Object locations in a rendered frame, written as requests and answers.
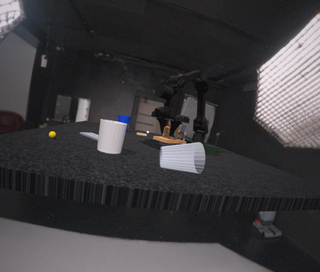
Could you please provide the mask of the white mug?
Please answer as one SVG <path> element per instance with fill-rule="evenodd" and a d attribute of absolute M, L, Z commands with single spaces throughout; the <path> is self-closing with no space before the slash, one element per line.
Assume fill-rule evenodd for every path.
<path fill-rule="evenodd" d="M 110 154 L 120 154 L 127 125 L 118 121 L 100 120 L 97 150 Z"/>

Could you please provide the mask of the yellow ball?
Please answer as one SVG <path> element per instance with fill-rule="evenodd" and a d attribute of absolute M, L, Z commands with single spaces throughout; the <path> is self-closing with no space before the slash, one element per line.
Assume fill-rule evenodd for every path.
<path fill-rule="evenodd" d="M 53 131 L 50 132 L 50 133 L 49 133 L 49 137 L 50 137 L 50 138 L 55 138 L 55 137 L 56 137 L 56 133 L 53 132 Z"/>

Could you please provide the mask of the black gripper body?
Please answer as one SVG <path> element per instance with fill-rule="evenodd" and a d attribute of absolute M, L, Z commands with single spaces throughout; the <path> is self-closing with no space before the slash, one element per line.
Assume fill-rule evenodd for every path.
<path fill-rule="evenodd" d="M 151 113 L 151 116 L 153 117 L 157 117 L 157 118 L 160 118 L 160 119 L 164 119 L 165 118 L 170 118 L 170 119 L 173 119 L 173 121 L 176 121 L 176 122 L 185 122 L 185 123 L 189 123 L 190 122 L 190 118 L 188 116 L 184 116 L 184 115 L 179 115 L 177 114 L 177 110 L 178 108 L 180 108 L 179 106 L 179 103 L 176 103 L 176 102 L 173 102 L 173 101 L 166 101 L 166 103 L 164 104 L 167 104 L 166 106 L 169 107 L 169 105 L 172 105 L 172 116 L 169 116 L 169 115 L 165 115 L 163 117 L 159 117 L 159 116 L 155 116 L 155 111 L 153 111 Z"/>

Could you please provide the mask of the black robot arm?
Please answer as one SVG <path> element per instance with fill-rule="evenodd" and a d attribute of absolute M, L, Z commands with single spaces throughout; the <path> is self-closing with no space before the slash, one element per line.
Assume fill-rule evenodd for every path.
<path fill-rule="evenodd" d="M 184 75 L 170 76 L 167 82 L 160 81 L 160 84 L 154 90 L 157 97 L 167 101 L 179 103 L 181 90 L 174 88 L 183 88 L 188 82 L 193 81 L 197 91 L 197 116 L 193 120 L 193 141 L 204 143 L 205 134 L 208 134 L 208 123 L 205 118 L 205 101 L 206 93 L 209 89 L 210 80 L 200 70 L 191 71 Z M 155 116 L 163 117 L 165 115 L 172 116 L 172 105 L 169 107 L 164 104 L 164 107 L 155 108 Z M 200 130 L 200 131 L 197 131 Z M 203 131 L 203 132 L 201 132 Z"/>

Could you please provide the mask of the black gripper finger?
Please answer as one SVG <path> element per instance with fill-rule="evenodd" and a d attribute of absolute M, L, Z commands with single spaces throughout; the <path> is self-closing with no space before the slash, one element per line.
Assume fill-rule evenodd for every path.
<path fill-rule="evenodd" d="M 170 134 L 169 136 L 172 136 L 172 134 L 174 133 L 174 131 L 178 128 L 178 126 L 180 124 L 182 124 L 181 122 L 176 122 L 176 121 L 170 121 L 171 122 L 171 128 L 170 128 Z"/>
<path fill-rule="evenodd" d="M 164 127 L 166 126 L 168 120 L 164 120 L 164 119 L 160 119 L 160 118 L 156 118 L 156 119 L 159 121 L 160 128 L 161 128 L 161 134 L 163 134 Z"/>

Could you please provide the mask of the white ribbed cup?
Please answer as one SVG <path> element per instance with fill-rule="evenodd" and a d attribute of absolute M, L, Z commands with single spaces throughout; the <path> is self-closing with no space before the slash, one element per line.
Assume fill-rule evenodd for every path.
<path fill-rule="evenodd" d="M 200 142 L 160 147 L 160 168 L 201 174 L 204 165 L 205 150 Z"/>

